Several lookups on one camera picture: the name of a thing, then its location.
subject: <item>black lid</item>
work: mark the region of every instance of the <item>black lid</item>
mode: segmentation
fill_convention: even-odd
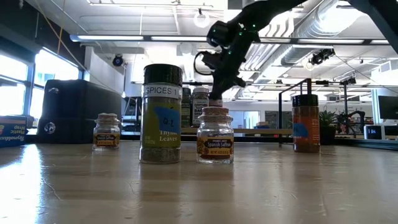
[[[182,69],[175,65],[152,64],[144,68],[144,84],[171,83],[182,86]]]
[[[182,94],[183,95],[191,95],[191,89],[190,88],[182,88]]]
[[[297,95],[292,97],[293,107],[318,106],[318,95]]]

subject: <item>spice jar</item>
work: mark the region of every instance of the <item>spice jar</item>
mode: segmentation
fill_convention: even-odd
[[[189,128],[191,126],[191,89],[182,88],[181,101],[181,127]]]
[[[116,114],[101,113],[95,120],[93,150],[119,149],[120,128]]]
[[[293,144],[295,152],[320,152],[317,95],[293,97]]]
[[[170,164],[180,160],[182,70],[175,65],[144,68],[139,160]]]
[[[198,119],[201,115],[201,110],[209,106],[209,89],[204,87],[197,87],[193,90],[191,96],[192,106],[192,127],[198,128],[200,126],[200,120]]]
[[[202,164],[230,164],[234,161],[234,129],[227,108],[209,106],[199,116],[197,161]]]

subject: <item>black cable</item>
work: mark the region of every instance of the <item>black cable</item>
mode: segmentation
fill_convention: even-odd
[[[388,89],[388,90],[390,90],[390,91],[393,91],[394,93],[397,93],[397,94],[398,94],[397,91],[395,91],[395,90],[393,90],[393,89],[391,89],[391,88],[388,88],[388,87],[386,87],[386,86],[384,86],[384,85],[380,85],[380,84],[378,84],[377,82],[375,82],[372,78],[369,78],[369,77],[367,77],[366,75],[362,74],[360,71],[358,71],[357,69],[355,69],[354,67],[352,67],[351,65],[349,65],[346,61],[344,61],[343,59],[341,59],[341,58],[340,58],[339,56],[337,56],[336,54],[335,54],[335,56],[336,56],[336,58],[340,59],[343,63],[345,63],[346,65],[348,65],[350,68],[352,68],[355,72],[358,72],[359,74],[361,74],[363,77],[367,78],[368,80],[371,80],[372,82],[376,83],[377,85],[379,85],[379,86],[381,86],[381,87],[383,87],[383,88],[386,88],[386,89]]]
[[[199,71],[197,70],[197,58],[199,57],[199,55],[201,55],[201,54],[203,54],[203,53],[204,53],[204,52],[201,51],[201,52],[198,52],[198,53],[196,54],[195,59],[193,59],[193,69],[194,69],[194,71],[195,71],[196,73],[198,73],[198,74],[200,74],[200,75],[212,75],[211,73],[202,73],[202,72],[199,72]]]

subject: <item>potted plant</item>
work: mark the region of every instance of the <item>potted plant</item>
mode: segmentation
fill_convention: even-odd
[[[320,142],[321,145],[333,144],[336,136],[336,127],[332,125],[336,121],[335,112],[319,112]]]

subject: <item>green plant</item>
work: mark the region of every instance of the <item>green plant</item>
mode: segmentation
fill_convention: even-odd
[[[319,112],[319,124],[321,127],[330,126],[335,121],[336,121],[335,112],[332,113],[326,110]]]

